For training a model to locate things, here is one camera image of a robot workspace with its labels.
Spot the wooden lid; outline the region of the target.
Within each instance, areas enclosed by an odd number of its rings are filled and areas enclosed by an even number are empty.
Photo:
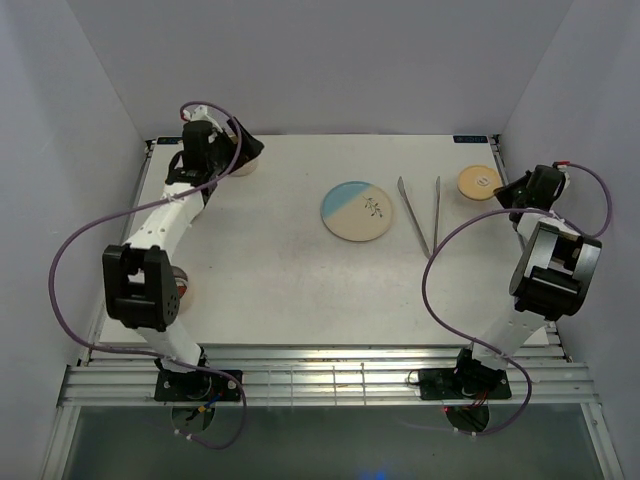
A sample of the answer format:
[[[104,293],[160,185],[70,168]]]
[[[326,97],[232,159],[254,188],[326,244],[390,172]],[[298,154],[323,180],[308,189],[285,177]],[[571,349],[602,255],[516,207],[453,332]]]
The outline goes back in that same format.
[[[503,186],[499,173],[484,165],[472,165],[462,170],[457,178],[457,188],[466,198],[486,201],[494,196],[494,191]]]

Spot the steel tongs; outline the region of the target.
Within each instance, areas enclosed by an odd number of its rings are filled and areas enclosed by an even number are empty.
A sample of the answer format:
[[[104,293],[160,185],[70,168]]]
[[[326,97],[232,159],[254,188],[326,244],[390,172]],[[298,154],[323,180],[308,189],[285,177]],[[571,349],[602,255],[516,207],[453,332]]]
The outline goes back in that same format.
[[[433,218],[433,232],[432,232],[432,245],[429,246],[421,228],[418,217],[413,209],[409,195],[406,191],[405,182],[402,176],[397,179],[397,189],[400,194],[401,200],[404,204],[409,220],[411,222],[414,233],[419,242],[420,248],[427,259],[430,259],[433,251],[439,244],[439,223],[440,223],[440,207],[441,207],[441,177],[438,176],[435,180],[435,207]]]

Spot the ceramic food plate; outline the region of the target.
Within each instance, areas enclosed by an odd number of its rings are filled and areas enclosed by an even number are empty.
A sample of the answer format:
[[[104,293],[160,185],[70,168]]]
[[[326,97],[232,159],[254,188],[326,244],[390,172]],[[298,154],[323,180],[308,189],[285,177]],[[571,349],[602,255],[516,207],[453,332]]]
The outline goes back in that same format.
[[[340,239],[368,242],[384,235],[394,219],[393,203],[380,187],[348,181],[327,192],[320,207],[325,227]]]

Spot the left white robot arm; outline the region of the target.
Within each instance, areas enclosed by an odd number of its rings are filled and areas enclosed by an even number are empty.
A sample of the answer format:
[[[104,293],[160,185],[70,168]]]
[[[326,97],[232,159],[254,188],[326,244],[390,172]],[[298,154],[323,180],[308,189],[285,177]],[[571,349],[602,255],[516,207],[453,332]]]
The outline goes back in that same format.
[[[193,220],[204,211],[220,177],[254,161],[264,145],[236,117],[221,127],[205,105],[184,112],[182,147],[167,167],[161,204],[122,245],[102,255],[106,311],[143,338],[159,370],[177,377],[190,399],[205,397],[212,376],[201,368],[203,349],[178,318],[180,290],[171,258]]]

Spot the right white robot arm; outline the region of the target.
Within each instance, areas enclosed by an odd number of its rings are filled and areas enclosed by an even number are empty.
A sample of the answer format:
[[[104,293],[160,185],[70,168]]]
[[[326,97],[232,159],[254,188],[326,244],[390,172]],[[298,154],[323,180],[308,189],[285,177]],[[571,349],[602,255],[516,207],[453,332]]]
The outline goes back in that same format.
[[[538,165],[494,190],[525,247],[509,284],[513,310],[457,357],[451,382],[464,397],[502,387],[508,360],[533,333],[575,315],[586,299],[602,244],[552,210],[569,185],[568,167],[567,162]]]

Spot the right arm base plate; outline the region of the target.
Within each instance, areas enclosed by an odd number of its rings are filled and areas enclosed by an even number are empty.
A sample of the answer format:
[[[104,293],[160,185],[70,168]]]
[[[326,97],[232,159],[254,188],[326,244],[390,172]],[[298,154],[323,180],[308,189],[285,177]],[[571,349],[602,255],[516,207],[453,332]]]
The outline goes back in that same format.
[[[507,400],[512,397],[504,370],[470,373],[461,368],[430,368],[410,372],[410,386],[422,400]]]

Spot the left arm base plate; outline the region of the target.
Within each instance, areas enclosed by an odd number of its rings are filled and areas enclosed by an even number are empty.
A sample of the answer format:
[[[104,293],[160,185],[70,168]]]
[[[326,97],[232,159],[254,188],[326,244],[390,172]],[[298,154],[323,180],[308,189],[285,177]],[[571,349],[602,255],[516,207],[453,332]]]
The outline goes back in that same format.
[[[219,374],[199,371],[177,373],[162,370],[158,373],[153,399],[157,402],[206,403],[218,396],[220,401],[239,402],[237,386]]]

